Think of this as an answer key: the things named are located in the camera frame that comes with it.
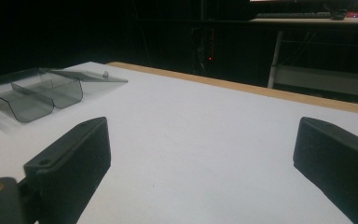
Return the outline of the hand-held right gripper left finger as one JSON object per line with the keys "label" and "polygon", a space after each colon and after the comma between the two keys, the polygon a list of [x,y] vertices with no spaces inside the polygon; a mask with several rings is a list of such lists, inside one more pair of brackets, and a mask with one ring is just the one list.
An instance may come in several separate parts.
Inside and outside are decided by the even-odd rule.
{"label": "hand-held right gripper left finger", "polygon": [[76,224],[110,165],[107,119],[77,124],[24,164],[28,219]]}

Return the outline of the black keyboard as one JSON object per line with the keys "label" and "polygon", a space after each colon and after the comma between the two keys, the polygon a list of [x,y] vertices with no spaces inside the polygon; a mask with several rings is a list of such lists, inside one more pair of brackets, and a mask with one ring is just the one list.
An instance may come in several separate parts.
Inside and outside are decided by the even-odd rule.
{"label": "black keyboard", "polygon": [[305,12],[305,13],[258,13],[258,19],[329,19],[329,12]]}

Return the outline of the black computer mouse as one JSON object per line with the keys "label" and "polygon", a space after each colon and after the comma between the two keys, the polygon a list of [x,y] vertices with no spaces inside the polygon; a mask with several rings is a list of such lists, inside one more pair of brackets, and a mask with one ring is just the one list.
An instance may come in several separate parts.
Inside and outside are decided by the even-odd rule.
{"label": "black computer mouse", "polygon": [[332,21],[343,21],[346,18],[346,11],[335,11],[331,13],[330,19]]}

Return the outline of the clear grey plastic box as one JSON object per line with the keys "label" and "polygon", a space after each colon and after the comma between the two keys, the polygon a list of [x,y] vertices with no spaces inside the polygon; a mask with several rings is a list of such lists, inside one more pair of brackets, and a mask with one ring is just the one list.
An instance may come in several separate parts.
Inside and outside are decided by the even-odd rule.
{"label": "clear grey plastic box", "polygon": [[0,110],[19,122],[31,122],[83,99],[82,82],[127,83],[128,80],[76,69],[31,68],[0,76]]}

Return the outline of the white desk with metal legs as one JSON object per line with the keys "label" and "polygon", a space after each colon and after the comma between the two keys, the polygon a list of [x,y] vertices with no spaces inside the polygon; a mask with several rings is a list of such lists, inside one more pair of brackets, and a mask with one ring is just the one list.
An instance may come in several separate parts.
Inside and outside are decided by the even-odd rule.
{"label": "white desk with metal legs", "polygon": [[329,19],[253,19],[252,25],[276,29],[278,35],[270,66],[268,87],[276,85],[309,88],[318,91],[332,91],[358,95],[358,73],[327,71],[314,68],[301,68],[292,65],[279,65],[279,57],[284,33],[289,30],[358,32],[358,18],[343,21]]}

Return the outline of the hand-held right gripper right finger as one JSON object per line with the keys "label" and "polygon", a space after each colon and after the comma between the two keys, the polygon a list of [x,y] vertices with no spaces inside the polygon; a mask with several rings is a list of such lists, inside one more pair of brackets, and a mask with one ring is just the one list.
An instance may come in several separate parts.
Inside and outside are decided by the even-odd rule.
{"label": "hand-held right gripper right finger", "polygon": [[302,118],[294,166],[358,224],[358,136],[332,123]]}

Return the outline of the dark computer tower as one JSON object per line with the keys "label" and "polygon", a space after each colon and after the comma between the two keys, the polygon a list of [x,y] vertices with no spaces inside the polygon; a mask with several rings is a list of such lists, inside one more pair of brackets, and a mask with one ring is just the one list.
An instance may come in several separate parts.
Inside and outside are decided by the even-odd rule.
{"label": "dark computer tower", "polygon": [[192,29],[193,73],[207,76],[214,60],[214,28]]}

